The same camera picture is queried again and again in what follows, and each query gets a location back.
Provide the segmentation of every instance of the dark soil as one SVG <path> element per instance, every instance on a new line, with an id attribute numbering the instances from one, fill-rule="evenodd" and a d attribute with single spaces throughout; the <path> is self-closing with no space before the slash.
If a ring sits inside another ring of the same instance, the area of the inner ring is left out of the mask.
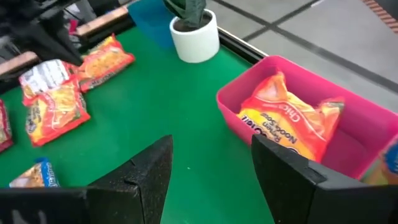
<path id="1" fill-rule="evenodd" d="M 202 17 L 202 19 L 201 19 L 201 22 L 200 22 L 200 26 L 199 26 L 199 27 L 195 27 L 195 28 L 194 28 L 194 27 L 187 27 L 187 26 L 184 24 L 183 20 L 181 20 L 181 19 L 178 20 L 177 22 L 175 22 L 174 25 L 173 25 L 173 27 L 174 27 L 175 30 L 177 30 L 177 31 L 179 31 L 179 32 L 192 32 L 192 31 L 195 31 L 195 30 L 198 30 L 198 29 L 204 27 L 204 26 L 207 25 L 210 21 L 211 21 L 211 14 L 205 12 L 204 15 L 203 15 L 203 17 Z"/>

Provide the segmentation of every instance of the blue container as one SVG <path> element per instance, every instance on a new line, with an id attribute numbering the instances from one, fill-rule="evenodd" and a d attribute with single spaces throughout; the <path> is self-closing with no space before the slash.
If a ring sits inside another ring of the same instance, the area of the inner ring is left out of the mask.
<path id="1" fill-rule="evenodd" d="M 140 0 L 127 7 L 137 27 L 163 48 L 174 46 L 169 29 L 174 15 L 162 0 Z"/>

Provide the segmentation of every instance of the concrete floor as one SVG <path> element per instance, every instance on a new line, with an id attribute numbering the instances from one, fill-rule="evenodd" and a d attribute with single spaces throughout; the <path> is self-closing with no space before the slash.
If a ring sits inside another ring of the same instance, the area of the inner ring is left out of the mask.
<path id="1" fill-rule="evenodd" d="M 209 0 L 218 25 L 398 113 L 398 35 L 360 0 Z"/>

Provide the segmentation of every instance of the white plant pot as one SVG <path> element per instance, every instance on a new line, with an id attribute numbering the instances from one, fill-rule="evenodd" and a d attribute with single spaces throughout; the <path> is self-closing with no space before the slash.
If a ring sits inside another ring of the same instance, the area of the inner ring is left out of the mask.
<path id="1" fill-rule="evenodd" d="M 184 62 L 204 62 L 212 58 L 220 48 L 216 15 L 208 9 L 205 11 L 211 15 L 211 21 L 204 27 L 191 32 L 180 32 L 174 29 L 174 24 L 180 20 L 178 17 L 174 17 L 170 22 L 174 46 L 178 56 Z"/>

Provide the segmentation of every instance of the table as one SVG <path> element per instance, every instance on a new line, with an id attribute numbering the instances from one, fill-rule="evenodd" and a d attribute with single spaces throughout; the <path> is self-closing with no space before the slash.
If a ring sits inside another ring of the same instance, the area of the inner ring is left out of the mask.
<path id="1" fill-rule="evenodd" d="M 47 156 L 62 186 L 87 185 L 173 134 L 174 163 L 162 223 L 273 223 L 250 150 L 227 128 L 215 100 L 223 85 L 262 56 L 223 30 L 220 37 L 224 46 L 214 58 L 188 64 L 137 28 L 117 35 L 136 56 L 134 64 L 84 95 L 88 122 L 41 148 L 31 146 L 24 130 L 21 89 L 0 95 L 15 141 L 0 154 L 0 184 L 6 186 L 35 158 Z"/>

